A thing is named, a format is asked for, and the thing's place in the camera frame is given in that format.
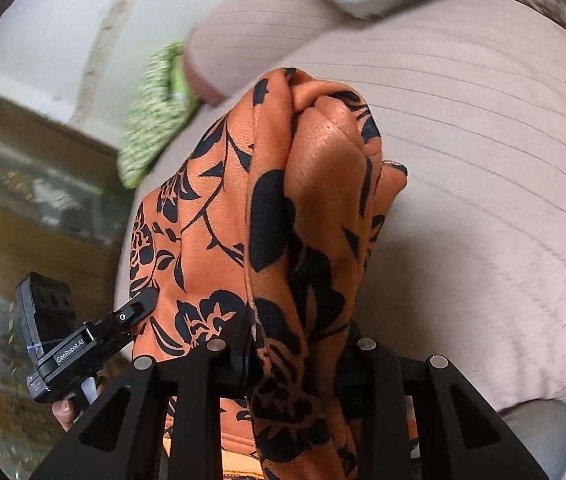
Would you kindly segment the person's left hand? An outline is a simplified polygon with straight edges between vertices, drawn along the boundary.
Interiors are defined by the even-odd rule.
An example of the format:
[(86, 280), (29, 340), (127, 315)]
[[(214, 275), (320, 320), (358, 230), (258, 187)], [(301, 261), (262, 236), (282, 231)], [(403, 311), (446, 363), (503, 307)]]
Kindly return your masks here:
[(52, 414), (65, 431), (70, 431), (77, 418), (92, 404), (104, 389), (101, 377), (90, 377), (82, 383), (82, 388), (66, 399), (52, 404)]

